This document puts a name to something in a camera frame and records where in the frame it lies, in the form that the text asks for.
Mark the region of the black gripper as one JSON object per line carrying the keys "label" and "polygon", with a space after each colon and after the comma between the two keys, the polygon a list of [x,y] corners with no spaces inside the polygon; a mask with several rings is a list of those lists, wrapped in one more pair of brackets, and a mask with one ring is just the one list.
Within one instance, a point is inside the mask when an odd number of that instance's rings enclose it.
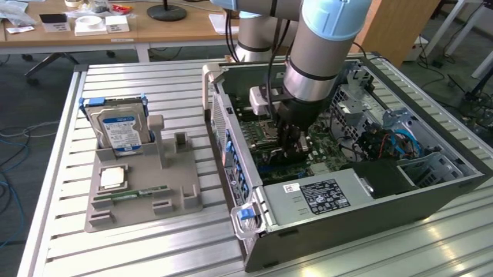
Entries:
{"label": "black gripper", "polygon": [[278,143],[294,144],[317,120],[321,113],[321,101],[306,102],[296,98],[282,100],[278,107]]}

